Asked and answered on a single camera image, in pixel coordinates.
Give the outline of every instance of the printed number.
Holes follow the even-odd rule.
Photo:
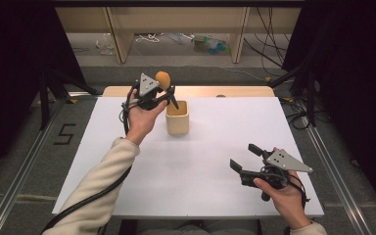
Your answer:
[[[66,123],[66,124],[63,125],[63,127],[61,127],[59,136],[68,136],[69,140],[67,142],[54,142],[54,145],[69,145],[70,144],[70,141],[71,141],[72,137],[74,136],[74,134],[63,133],[64,128],[66,126],[75,126],[75,124],[74,123]]]

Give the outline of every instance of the black stand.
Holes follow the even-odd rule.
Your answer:
[[[59,70],[45,70],[39,81],[39,95],[41,99],[41,127],[44,129],[50,119],[50,106],[48,101],[47,87],[54,94],[56,99],[66,99],[69,97],[69,92],[66,90],[64,83],[68,82],[74,86],[80,88],[83,91],[88,92],[91,95],[101,95],[96,89],[93,89],[86,84],[82,84],[76,79],[66,75]]]
[[[333,44],[335,35],[340,28],[342,21],[345,19],[347,13],[350,12],[352,1],[353,0],[341,0],[337,2],[335,9],[333,9],[331,14],[325,19],[324,24],[317,32],[302,63],[298,67],[276,79],[274,82],[268,84],[271,88],[274,88],[282,84],[284,81],[294,77],[295,80],[290,88],[291,95],[301,96],[306,90],[306,115],[312,126],[316,126],[314,120],[314,67],[319,65],[327,56],[327,51]]]

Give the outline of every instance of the wrist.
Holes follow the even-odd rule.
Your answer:
[[[292,216],[286,219],[291,229],[296,230],[311,225],[306,215]]]
[[[126,140],[134,143],[135,145],[139,146],[143,139],[145,138],[146,135],[140,134],[140,133],[135,133],[134,131],[129,131],[125,137]]]

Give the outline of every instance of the black curtain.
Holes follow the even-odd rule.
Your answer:
[[[285,69],[302,61],[308,50],[305,44],[310,45],[325,17],[323,11],[316,6],[303,9],[291,38]],[[328,47],[327,53],[321,55],[321,63],[313,68],[320,95],[376,191],[376,1],[355,1]]]
[[[55,9],[30,3],[0,0],[0,158],[27,116],[44,71],[57,69],[85,84]]]

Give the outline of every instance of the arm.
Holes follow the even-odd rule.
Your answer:
[[[294,171],[289,171],[291,175],[298,177]],[[291,177],[291,181],[296,185],[300,182]],[[256,178],[254,180],[256,186],[273,200],[274,207],[279,211],[283,218],[291,227],[291,234],[296,235],[325,235],[326,231],[319,223],[310,221],[302,207],[302,195],[296,188],[288,185],[283,189],[274,189],[267,182]]]
[[[165,107],[166,101],[163,101],[151,111],[144,111],[139,107],[130,109],[130,128],[126,137],[114,141],[107,155],[84,176],[71,193],[62,211],[101,192],[124,174],[133,164],[135,157],[139,154],[139,145],[152,131],[158,114]],[[99,227],[105,225],[112,216],[120,187],[121,185],[104,197],[74,211],[44,234],[97,234]]]

